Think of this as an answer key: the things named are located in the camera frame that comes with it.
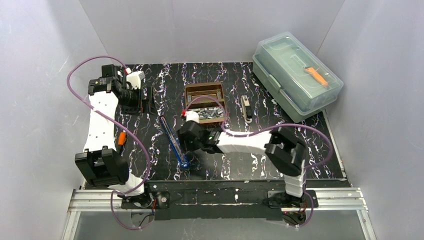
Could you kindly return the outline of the brown wooden tray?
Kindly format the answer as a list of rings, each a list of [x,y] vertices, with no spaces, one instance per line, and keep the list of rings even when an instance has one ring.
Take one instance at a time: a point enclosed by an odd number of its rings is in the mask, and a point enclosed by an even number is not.
[[[184,107],[189,111],[194,108],[218,107],[225,113],[226,100],[223,83],[221,81],[193,83],[184,87]],[[225,120],[223,118],[203,119],[200,125],[205,127],[219,127]]]

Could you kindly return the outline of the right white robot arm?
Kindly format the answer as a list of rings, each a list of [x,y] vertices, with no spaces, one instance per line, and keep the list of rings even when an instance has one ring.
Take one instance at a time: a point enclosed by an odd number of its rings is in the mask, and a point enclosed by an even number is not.
[[[208,154],[246,153],[266,156],[283,174],[285,190],[263,202],[270,208],[307,206],[305,193],[304,141],[283,127],[258,134],[252,132],[224,132],[209,130],[189,120],[177,130],[180,147],[184,152],[202,150]]]

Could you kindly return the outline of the clear plastic storage box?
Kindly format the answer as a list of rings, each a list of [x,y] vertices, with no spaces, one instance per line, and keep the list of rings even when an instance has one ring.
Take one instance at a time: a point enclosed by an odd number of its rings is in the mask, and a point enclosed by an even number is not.
[[[344,86],[342,80],[290,32],[260,41],[252,60],[253,73],[295,123],[335,102]],[[329,86],[323,87],[304,67],[316,69]]]

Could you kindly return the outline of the pile of staple strips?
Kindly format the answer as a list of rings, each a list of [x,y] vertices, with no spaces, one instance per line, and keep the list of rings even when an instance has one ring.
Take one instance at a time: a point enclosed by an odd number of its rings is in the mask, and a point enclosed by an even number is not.
[[[224,111],[219,107],[201,107],[191,108],[189,110],[197,113],[200,120],[220,119],[224,117]]]

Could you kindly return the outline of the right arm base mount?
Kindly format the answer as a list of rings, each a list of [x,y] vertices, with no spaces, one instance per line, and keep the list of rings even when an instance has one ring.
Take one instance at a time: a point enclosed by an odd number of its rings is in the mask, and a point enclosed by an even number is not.
[[[297,231],[311,220],[315,209],[319,207],[314,190],[304,190],[300,197],[289,195],[285,191],[270,190],[262,204],[270,209],[281,210],[285,226]]]

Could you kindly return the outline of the orange handled tool in box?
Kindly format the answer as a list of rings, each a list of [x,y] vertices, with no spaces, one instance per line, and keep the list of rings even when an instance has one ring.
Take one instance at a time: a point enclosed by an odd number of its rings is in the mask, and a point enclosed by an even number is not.
[[[310,74],[318,83],[320,83],[323,87],[328,87],[329,83],[318,73],[318,71],[311,67],[306,66],[304,67],[304,71],[308,74]]]

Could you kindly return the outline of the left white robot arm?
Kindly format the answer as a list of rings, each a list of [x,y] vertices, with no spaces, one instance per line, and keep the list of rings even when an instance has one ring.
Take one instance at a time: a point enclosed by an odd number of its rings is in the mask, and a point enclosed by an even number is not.
[[[131,173],[128,160],[115,143],[116,110],[124,114],[152,113],[153,88],[142,90],[143,71],[130,72],[117,65],[101,67],[102,75],[88,82],[90,111],[88,136],[75,164],[89,186],[106,187],[135,197],[145,192],[140,177]]]

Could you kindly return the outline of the black marbled mat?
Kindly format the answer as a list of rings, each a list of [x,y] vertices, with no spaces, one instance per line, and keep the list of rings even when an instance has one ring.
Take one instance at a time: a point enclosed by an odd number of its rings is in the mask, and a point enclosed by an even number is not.
[[[273,125],[291,123],[271,93],[272,85],[252,62],[136,64],[153,87],[156,113],[127,115],[121,110],[116,120],[133,132],[151,159],[152,181],[281,180],[272,162],[263,155],[230,152],[208,154],[201,150],[188,155],[189,168],[181,168],[163,126],[164,116],[174,130],[186,104],[185,86],[220,82],[228,113],[225,127],[236,132],[255,132]]]

